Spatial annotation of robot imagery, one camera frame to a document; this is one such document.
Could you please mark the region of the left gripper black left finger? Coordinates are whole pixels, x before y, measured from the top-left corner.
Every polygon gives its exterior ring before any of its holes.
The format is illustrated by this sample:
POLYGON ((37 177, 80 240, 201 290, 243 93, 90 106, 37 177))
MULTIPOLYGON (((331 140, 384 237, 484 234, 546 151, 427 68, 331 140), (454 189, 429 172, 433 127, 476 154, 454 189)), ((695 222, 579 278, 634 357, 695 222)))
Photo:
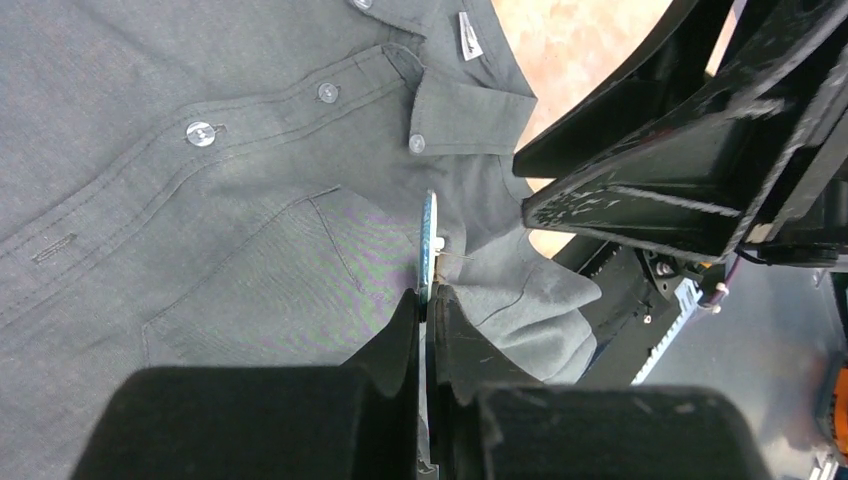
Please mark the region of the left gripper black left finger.
POLYGON ((77 479, 413 479, 419 299, 339 366, 156 367, 112 395, 77 479))

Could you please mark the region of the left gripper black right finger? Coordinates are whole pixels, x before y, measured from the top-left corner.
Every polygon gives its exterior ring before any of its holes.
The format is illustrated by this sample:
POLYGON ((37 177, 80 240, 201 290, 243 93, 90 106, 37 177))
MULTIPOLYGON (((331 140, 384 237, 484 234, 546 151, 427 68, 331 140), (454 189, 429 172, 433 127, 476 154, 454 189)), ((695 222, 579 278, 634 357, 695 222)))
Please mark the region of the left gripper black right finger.
POLYGON ((767 479, 739 409, 686 386, 546 385, 499 351, 454 290, 426 307, 430 460, 444 479, 767 479))

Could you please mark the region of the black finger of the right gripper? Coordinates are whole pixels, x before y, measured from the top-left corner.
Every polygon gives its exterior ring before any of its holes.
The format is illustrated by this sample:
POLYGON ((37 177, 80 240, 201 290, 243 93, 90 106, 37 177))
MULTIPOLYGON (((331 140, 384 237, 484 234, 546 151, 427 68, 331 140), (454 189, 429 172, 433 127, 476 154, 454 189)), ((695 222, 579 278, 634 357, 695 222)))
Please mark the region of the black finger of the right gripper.
POLYGON ((798 67, 847 62, 843 1, 748 1, 706 84, 661 118, 527 198, 528 227, 575 233, 691 262, 732 253, 753 190, 732 179, 743 125, 730 102, 798 67))
POLYGON ((661 118, 706 84, 731 0, 676 0, 601 84, 513 158, 518 177, 560 178, 661 118))

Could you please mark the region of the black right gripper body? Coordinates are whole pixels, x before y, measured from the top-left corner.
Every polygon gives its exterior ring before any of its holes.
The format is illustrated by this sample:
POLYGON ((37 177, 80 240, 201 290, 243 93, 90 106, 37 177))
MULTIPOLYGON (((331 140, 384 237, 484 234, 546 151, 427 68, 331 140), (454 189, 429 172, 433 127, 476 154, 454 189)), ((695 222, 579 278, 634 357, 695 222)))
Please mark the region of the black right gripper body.
POLYGON ((833 267, 847 253, 847 62, 801 66, 767 92, 740 95, 743 125, 732 179, 752 188, 733 253, 768 265, 833 267))

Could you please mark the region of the round portrait pin badge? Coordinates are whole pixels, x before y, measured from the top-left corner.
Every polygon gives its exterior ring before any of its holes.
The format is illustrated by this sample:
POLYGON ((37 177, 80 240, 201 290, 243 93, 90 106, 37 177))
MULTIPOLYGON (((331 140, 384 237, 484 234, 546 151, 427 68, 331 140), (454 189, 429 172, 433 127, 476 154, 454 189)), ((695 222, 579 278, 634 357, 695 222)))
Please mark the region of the round portrait pin badge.
POLYGON ((444 248, 445 241, 438 236, 438 199, 433 190, 428 190, 422 205, 417 289, 421 306, 426 306, 432 296, 435 284, 437 257, 444 248))

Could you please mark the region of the grey button shirt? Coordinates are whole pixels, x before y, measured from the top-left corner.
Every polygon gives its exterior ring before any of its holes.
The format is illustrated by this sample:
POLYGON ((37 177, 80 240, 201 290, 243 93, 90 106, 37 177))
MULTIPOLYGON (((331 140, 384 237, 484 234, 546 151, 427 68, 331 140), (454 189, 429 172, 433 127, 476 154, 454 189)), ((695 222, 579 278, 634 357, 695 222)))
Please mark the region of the grey button shirt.
POLYGON ((5 1, 1 475, 67 478, 158 365, 339 364, 439 272, 573 383, 600 291, 531 245, 536 98, 488 1, 5 1))

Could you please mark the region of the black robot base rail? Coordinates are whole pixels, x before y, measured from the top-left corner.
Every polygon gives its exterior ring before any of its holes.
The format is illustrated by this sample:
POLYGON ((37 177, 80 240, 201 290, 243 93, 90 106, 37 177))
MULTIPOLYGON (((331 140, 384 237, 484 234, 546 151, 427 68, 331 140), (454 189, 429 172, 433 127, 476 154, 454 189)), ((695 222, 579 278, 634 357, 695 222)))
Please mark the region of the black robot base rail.
POLYGON ((675 260, 608 241, 578 237, 554 260, 592 280, 602 297, 580 312, 597 348, 577 384, 622 387, 647 378, 682 327, 698 311, 698 283, 678 274, 675 260))

